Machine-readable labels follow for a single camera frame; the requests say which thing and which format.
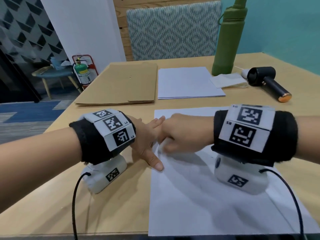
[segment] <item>wooden table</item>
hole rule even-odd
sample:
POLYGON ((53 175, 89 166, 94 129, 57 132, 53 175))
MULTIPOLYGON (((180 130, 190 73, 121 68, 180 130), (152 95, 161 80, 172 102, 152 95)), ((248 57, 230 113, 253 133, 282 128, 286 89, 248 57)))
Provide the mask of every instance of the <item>wooden table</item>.
MULTIPOLYGON (((158 68, 206 66, 211 70, 213 61, 213 56, 207 56, 151 62, 156 62, 158 68)), ((279 103, 260 88, 230 88, 225 89, 226 97, 156 100, 154 104, 112 108, 136 118, 141 117, 144 122, 153 119, 155 109, 218 107, 234 103, 270 105, 297 116, 320 115, 320 76, 263 53, 237 55, 234 65, 241 68, 273 66, 277 72, 276 80, 293 94, 293 98, 288 103, 279 103)), ((47 131, 67 127, 81 114, 102 108, 72 104, 47 131)), ((101 193, 90 195, 87 188, 80 184, 75 206, 78 233, 148 232, 151 169, 142 160, 130 163, 132 157, 129 148, 123 155, 129 162, 129 168, 101 193)), ((83 167, 82 163, 78 163, 3 212, 0 215, 0 237, 71 234, 72 194, 83 167)), ((320 165, 292 159, 277 168, 320 223, 320 165)))

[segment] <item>white wrist-mounted device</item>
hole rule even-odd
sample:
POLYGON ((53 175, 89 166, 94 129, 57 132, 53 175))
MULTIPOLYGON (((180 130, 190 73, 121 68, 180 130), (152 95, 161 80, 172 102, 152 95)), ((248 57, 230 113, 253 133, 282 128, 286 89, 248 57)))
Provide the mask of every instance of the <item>white wrist-mounted device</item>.
MULTIPOLYGON (((218 138, 261 153, 272 130, 274 116, 275 110, 268 106, 233 104, 218 138)), ((268 187, 267 174, 259 173, 263 168, 218 154, 214 175, 224 184, 257 195, 268 187)))
POLYGON ((97 165, 89 163, 81 173, 88 172, 91 174, 90 176, 84 176, 83 181, 92 193, 97 194, 126 170, 126 160, 119 153, 128 146, 130 141, 134 140, 136 135, 134 125, 131 124, 123 113, 114 109, 86 113, 79 120, 82 119, 93 123, 99 134, 102 135, 109 150, 106 154, 109 157, 110 152, 116 155, 111 159, 106 158, 106 160, 110 160, 97 165))

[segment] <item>hand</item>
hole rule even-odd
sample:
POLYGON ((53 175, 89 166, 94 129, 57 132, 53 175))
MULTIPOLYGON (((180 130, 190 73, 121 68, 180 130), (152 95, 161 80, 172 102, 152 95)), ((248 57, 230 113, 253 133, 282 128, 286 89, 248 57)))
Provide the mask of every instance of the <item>hand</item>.
POLYGON ((152 143, 157 139, 160 131, 159 125, 166 119, 162 116, 160 119, 154 119, 150 123, 145 124, 141 119, 128 116, 136 127, 136 138, 131 144, 141 159, 145 160, 151 167, 161 171, 163 169, 162 162, 152 152, 152 143))
POLYGON ((165 153, 197 152, 214 143, 214 117, 175 113, 161 125, 158 142, 174 141, 163 147, 165 153))

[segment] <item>person's left hand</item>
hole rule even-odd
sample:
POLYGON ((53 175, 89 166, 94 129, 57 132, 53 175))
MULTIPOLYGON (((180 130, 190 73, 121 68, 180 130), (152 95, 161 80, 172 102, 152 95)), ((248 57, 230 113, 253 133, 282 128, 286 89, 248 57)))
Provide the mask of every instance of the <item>person's left hand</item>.
POLYGON ((142 122, 141 119, 128 116, 136 127, 136 138, 130 146, 136 151, 141 159, 146 161, 151 167, 158 171, 162 171, 163 164, 152 151, 152 143, 157 139, 160 126, 165 117, 154 119, 148 124, 142 122))

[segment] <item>brown cardboard folder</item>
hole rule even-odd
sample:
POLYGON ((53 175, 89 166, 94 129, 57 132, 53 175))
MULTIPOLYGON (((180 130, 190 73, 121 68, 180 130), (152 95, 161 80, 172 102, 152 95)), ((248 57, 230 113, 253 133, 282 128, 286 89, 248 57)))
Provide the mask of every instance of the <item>brown cardboard folder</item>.
POLYGON ((74 101, 78 105, 117 105, 155 99, 155 63, 110 64, 74 101))

